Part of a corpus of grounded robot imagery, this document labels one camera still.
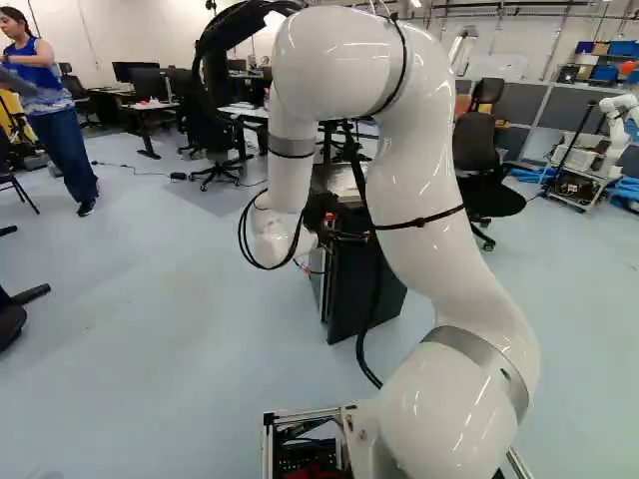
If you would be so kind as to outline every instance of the desk leg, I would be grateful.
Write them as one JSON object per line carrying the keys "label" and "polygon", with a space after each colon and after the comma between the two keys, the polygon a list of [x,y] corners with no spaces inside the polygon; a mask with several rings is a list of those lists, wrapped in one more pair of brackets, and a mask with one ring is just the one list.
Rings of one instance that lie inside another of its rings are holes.
{"label": "desk leg", "polygon": [[147,124],[144,122],[144,113],[138,111],[138,125],[140,126],[140,133],[142,134],[142,140],[144,141],[145,150],[138,150],[140,155],[143,155],[154,160],[160,160],[162,157],[153,151],[153,144],[151,143],[151,137],[149,136],[149,130]]}
{"label": "desk leg", "polygon": [[328,120],[323,124],[323,164],[330,165],[330,141],[332,140],[332,132],[334,130],[334,122]]}
{"label": "desk leg", "polygon": [[247,155],[247,141],[244,137],[244,128],[236,126],[236,141],[238,143],[238,154],[243,162],[250,160],[254,155]]}

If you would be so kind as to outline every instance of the light blue floor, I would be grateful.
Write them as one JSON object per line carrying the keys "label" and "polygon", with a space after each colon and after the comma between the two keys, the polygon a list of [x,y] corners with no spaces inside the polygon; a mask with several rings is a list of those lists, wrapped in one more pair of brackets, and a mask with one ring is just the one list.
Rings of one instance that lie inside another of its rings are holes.
{"label": "light blue floor", "polygon": [[[205,163],[161,145],[163,159],[148,160],[128,135],[88,148],[94,160],[141,171]],[[14,292],[53,287],[0,356],[2,479],[257,478],[264,411],[374,394],[353,341],[324,342],[306,278],[242,259],[237,220],[257,189],[202,194],[96,169],[102,196],[86,219],[46,171],[21,179],[40,217],[0,194],[1,224],[20,228],[0,239],[0,282]],[[263,175],[254,162],[247,181]],[[535,200],[489,233],[498,245],[485,258],[543,353],[517,438],[524,460],[537,479],[636,478],[639,218]],[[432,318],[429,301],[409,294],[400,319],[369,335],[373,369],[388,377]]]}

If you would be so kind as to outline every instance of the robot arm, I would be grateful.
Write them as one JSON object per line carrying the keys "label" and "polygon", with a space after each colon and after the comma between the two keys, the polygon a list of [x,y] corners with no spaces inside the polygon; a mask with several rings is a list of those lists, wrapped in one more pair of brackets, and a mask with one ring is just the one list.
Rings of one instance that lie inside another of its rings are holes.
{"label": "robot arm", "polygon": [[[269,190],[252,210],[259,262],[277,264],[289,250],[320,120],[374,115],[379,147],[366,196],[375,225],[461,204],[454,79],[430,34],[358,10],[308,8],[282,25],[273,75]],[[489,478],[535,391],[536,339],[483,261],[463,210],[377,237],[395,274],[436,311],[433,331],[375,400],[379,441],[413,479]],[[297,253],[314,241],[303,229]]]}
{"label": "robot arm", "polygon": [[628,93],[618,97],[604,98],[599,102],[599,109],[606,115],[610,130],[611,148],[623,148],[630,143],[630,135],[626,133],[623,112],[628,112],[630,118],[639,125],[639,101],[637,97]]}

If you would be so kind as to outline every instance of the gray partition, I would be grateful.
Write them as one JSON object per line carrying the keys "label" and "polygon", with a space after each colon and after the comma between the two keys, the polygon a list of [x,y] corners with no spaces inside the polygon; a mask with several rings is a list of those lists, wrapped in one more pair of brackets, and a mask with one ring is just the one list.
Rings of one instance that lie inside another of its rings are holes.
{"label": "gray partition", "polygon": [[472,88],[472,80],[455,79],[455,91],[460,95],[466,95],[470,93]]}
{"label": "gray partition", "polygon": [[517,127],[498,129],[495,132],[495,147],[508,150],[504,161],[514,162],[519,158],[529,132],[528,129]]}
{"label": "gray partition", "polygon": [[507,83],[501,98],[492,108],[492,113],[510,123],[532,125],[546,90],[547,85]]}
{"label": "gray partition", "polygon": [[[597,90],[555,86],[550,92],[550,97],[539,119],[538,126],[574,132],[579,127],[590,100],[599,103],[603,98],[611,96],[614,96],[614,94]],[[598,107],[595,107],[583,132],[595,133],[600,120],[601,112]]]}

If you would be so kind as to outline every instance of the jeans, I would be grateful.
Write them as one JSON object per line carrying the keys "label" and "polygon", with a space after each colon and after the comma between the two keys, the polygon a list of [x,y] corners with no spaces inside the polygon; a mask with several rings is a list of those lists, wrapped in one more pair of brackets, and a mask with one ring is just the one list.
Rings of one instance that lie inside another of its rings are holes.
{"label": "jeans", "polygon": [[29,124],[47,149],[51,161],[62,172],[64,184],[73,199],[82,203],[97,197],[98,178],[89,164],[76,110],[29,115]]}

